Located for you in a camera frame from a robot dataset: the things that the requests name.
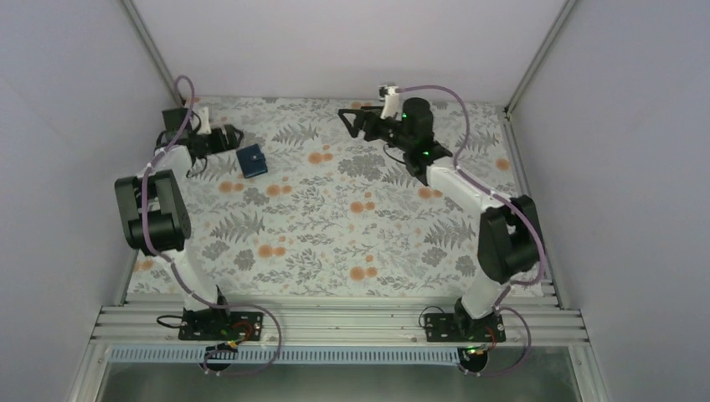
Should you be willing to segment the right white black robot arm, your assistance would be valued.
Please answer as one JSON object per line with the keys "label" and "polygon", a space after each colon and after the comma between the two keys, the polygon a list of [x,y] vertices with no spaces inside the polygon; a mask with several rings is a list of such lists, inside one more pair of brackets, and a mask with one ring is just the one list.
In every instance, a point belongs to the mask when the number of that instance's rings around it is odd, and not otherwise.
{"label": "right white black robot arm", "polygon": [[537,267],[543,273],[548,259],[534,201],[527,195],[510,197],[488,188],[460,168],[455,154],[435,140],[430,103],[407,99],[400,112],[388,106],[341,109],[337,113],[351,137],[381,141],[402,151],[408,173],[423,185],[442,192],[478,219],[477,259],[480,272],[472,288],[455,303],[453,328],[465,341],[484,333],[500,311],[516,276]]}

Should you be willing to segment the blue card holder wallet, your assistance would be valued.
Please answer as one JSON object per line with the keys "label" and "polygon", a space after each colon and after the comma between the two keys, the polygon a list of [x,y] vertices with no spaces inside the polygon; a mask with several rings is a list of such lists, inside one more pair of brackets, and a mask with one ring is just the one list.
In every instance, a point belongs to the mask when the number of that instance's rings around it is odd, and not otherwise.
{"label": "blue card holder wallet", "polygon": [[236,156],[244,178],[254,178],[269,171],[265,155],[258,144],[237,150]]}

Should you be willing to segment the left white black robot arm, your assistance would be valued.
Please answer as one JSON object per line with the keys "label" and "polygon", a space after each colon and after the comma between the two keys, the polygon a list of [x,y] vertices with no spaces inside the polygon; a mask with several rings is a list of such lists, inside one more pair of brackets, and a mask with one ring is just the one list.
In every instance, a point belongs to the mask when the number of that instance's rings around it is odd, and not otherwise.
{"label": "left white black robot arm", "polygon": [[180,187],[196,161],[237,149],[244,134],[232,126],[211,127],[207,108],[171,109],[162,117],[165,129],[147,166],[115,181],[121,226],[132,249],[166,263],[183,296],[179,329],[224,338],[234,319],[219,286],[188,251],[192,225]]}

